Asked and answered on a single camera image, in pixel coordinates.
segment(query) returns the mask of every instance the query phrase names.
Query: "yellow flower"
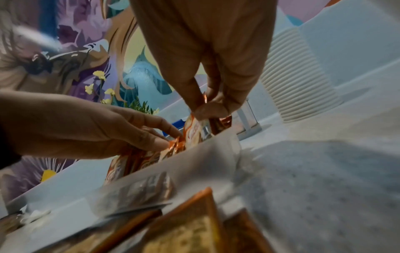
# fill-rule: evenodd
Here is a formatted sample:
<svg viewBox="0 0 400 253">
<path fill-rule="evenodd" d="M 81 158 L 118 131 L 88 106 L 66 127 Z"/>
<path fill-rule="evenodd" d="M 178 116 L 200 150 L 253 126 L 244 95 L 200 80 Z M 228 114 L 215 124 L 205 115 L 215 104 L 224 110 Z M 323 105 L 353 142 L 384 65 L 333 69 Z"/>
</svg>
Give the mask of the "yellow flower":
<svg viewBox="0 0 400 253">
<path fill-rule="evenodd" d="M 109 104 L 111 104 L 111 99 L 109 99 L 109 98 L 103 99 L 103 100 L 101 100 L 101 103 L 105 104 L 105 105 L 109 105 Z"/>
<path fill-rule="evenodd" d="M 94 76 L 97 76 L 101 80 L 105 80 L 105 73 L 103 71 L 97 70 L 93 72 Z"/>
<path fill-rule="evenodd" d="M 93 93 L 93 85 L 94 83 L 92 83 L 91 85 L 85 86 L 85 92 L 89 95 L 91 95 Z"/>
<path fill-rule="evenodd" d="M 107 89 L 105 92 L 104 92 L 104 94 L 109 94 L 109 95 L 112 95 L 112 96 L 115 96 L 115 91 L 113 90 L 113 89 Z"/>
</svg>

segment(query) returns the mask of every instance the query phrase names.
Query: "person's right hand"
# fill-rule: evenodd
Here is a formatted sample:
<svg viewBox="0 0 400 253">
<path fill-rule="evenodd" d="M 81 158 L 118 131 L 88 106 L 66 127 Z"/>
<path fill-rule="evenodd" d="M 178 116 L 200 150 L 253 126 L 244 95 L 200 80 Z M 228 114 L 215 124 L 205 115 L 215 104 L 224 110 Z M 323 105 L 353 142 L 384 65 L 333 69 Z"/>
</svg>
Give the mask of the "person's right hand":
<svg viewBox="0 0 400 253">
<path fill-rule="evenodd" d="M 165 119 L 133 109 L 103 105 L 66 95 L 0 91 L 0 126 L 19 155 L 100 159 L 131 146 L 161 151 L 178 129 Z"/>
<path fill-rule="evenodd" d="M 277 0 L 130 0 L 164 79 L 197 119 L 240 108 L 257 83 L 272 40 Z M 194 78 L 208 75 L 207 104 Z"/>
</svg>

